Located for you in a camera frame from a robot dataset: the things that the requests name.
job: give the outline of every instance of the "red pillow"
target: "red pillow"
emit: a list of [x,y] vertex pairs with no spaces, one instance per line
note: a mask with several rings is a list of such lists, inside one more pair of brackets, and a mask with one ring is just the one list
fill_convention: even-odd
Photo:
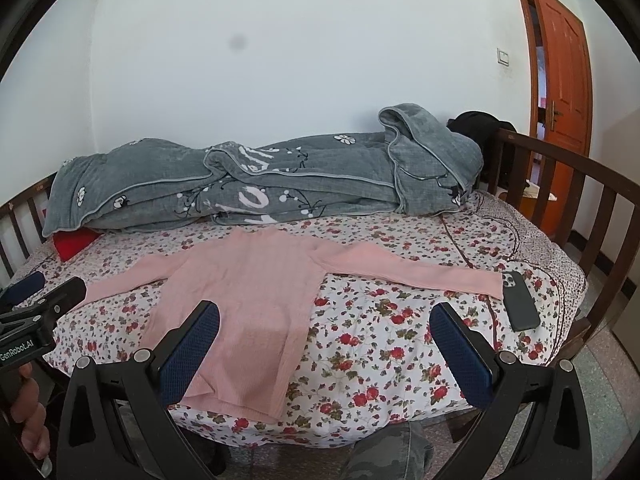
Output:
[[81,227],[78,231],[59,231],[53,233],[53,245],[58,251],[60,259],[66,262],[90,245],[99,236],[100,233],[91,231],[91,229],[86,227]]

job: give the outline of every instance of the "finger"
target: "finger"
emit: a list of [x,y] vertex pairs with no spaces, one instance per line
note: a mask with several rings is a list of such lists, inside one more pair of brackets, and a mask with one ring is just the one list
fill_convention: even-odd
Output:
[[24,422],[27,420],[36,410],[38,405],[38,395],[40,389],[38,383],[33,379],[28,379],[22,385],[18,398],[15,400],[14,405],[11,407],[11,418],[15,422]]
[[25,379],[28,379],[31,377],[31,374],[33,373],[33,366],[31,366],[31,363],[27,363],[25,365],[22,365],[20,368],[18,368],[18,372],[20,372],[20,375],[22,377],[24,377]]
[[42,460],[49,454],[49,449],[51,447],[49,440],[49,429],[47,427],[42,428],[42,434],[40,435],[40,441],[36,449],[33,451],[34,457],[38,460]]
[[46,417],[47,412],[44,406],[38,403],[33,415],[25,421],[21,441],[22,446],[27,452],[33,453],[38,446],[42,431],[44,430],[44,420]]

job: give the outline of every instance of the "wooden railing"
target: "wooden railing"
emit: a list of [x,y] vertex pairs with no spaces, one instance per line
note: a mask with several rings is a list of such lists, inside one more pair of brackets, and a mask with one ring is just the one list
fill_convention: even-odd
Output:
[[604,186],[598,213],[591,228],[591,234],[578,263],[587,276],[593,269],[596,258],[602,248],[617,196],[623,196],[634,206],[622,248],[614,261],[613,268],[602,287],[600,295],[586,318],[574,322],[569,338],[562,349],[562,357],[572,357],[577,349],[590,338],[605,317],[613,299],[622,288],[638,253],[638,247],[640,246],[640,186],[591,158],[570,152],[543,140],[508,132],[507,130],[500,130],[495,141],[490,166],[489,192],[492,194],[495,194],[497,189],[502,150],[505,143],[515,146],[514,164],[509,177],[506,201],[516,209],[520,207],[522,193],[526,186],[529,159],[532,153],[539,153],[543,157],[540,192],[538,193],[538,199],[531,218],[531,221],[538,227],[542,224],[548,204],[556,163],[559,162],[573,168],[574,172],[569,186],[569,193],[554,237],[554,241],[560,247],[564,247],[569,239],[569,234],[578,212],[578,206],[580,205],[585,178],[592,178]]
[[[53,178],[55,177],[55,173],[49,175],[47,178],[43,178],[41,181],[37,182],[33,186],[25,189],[23,192],[9,200],[4,205],[0,206],[0,220],[5,217],[9,217],[11,221],[11,225],[14,231],[15,238],[18,240],[18,245],[20,246],[20,250],[25,258],[30,256],[29,248],[27,247],[27,243],[25,242],[25,234],[20,229],[20,224],[18,224],[18,219],[15,215],[15,210],[24,205],[25,203],[29,207],[29,211],[31,213],[31,220],[33,221],[33,225],[36,228],[38,236],[40,237],[40,241],[44,242],[45,239],[42,237],[42,222],[40,222],[40,216],[38,215],[38,210],[36,208],[35,198],[41,193],[46,193],[49,195],[49,191],[51,190],[51,184],[53,184]],[[4,246],[2,245],[2,240],[0,240],[0,260],[6,269],[6,272],[9,274],[9,277],[12,277],[17,269],[14,269],[11,262],[9,261],[9,257],[4,250]]]

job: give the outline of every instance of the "orange door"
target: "orange door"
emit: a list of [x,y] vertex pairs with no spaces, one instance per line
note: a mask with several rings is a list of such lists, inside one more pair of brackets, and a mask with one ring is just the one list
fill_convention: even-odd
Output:
[[[582,22],[558,0],[536,0],[546,60],[545,140],[581,155],[591,143],[591,67]],[[556,165],[542,230],[553,236],[566,203],[573,170]]]

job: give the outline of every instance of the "tiled floor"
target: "tiled floor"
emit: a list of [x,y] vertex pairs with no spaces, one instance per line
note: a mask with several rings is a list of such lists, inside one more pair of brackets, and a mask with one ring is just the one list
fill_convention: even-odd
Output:
[[[569,247],[567,252],[577,259],[580,253]],[[595,269],[589,278],[590,290],[582,304],[584,316],[593,306],[604,275]],[[598,327],[595,336],[574,359],[582,386],[591,431],[593,478],[605,479],[640,430],[640,375],[626,355],[610,327],[626,306],[626,298],[619,294],[609,309],[607,319]],[[516,416],[511,431],[486,478],[503,471],[518,442],[529,415],[529,409]],[[456,450],[448,424],[459,424],[462,415],[454,420],[427,420],[424,433],[434,444],[435,455],[425,480],[432,479]],[[336,480],[349,448],[308,449],[300,446],[261,446],[257,449],[230,449],[227,471],[220,480]]]

